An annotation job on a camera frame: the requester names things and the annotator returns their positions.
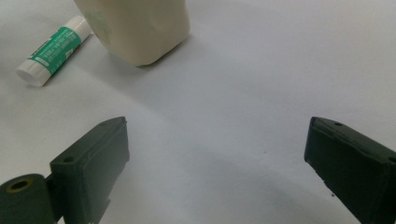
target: glue stick cap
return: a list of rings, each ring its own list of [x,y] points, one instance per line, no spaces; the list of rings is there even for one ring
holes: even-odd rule
[[[80,38],[81,43],[90,35],[92,32],[90,25],[87,23],[85,18],[81,16],[76,16],[67,24],[64,25],[71,30],[73,30]],[[27,83],[41,87],[50,78],[51,72],[41,63],[34,60],[25,60],[17,69],[16,73],[20,78],[25,80]]]
[[[18,76],[27,83],[41,87],[50,78],[50,71],[33,60],[24,61],[16,70]]]

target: screw hole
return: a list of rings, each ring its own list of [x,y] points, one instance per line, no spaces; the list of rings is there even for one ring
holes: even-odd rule
[[[23,191],[32,184],[32,179],[19,179],[7,187],[8,193],[18,193]]]
[[[66,157],[66,158],[64,159],[64,162],[72,162],[73,160],[74,160],[73,157]]]
[[[15,184],[13,184],[13,185],[11,186],[11,188],[14,189],[14,190],[22,189],[22,188],[26,187],[27,184],[28,184],[28,183],[27,183],[26,180],[22,180],[22,181],[20,181],[20,182],[17,182],[17,183],[15,183]]]

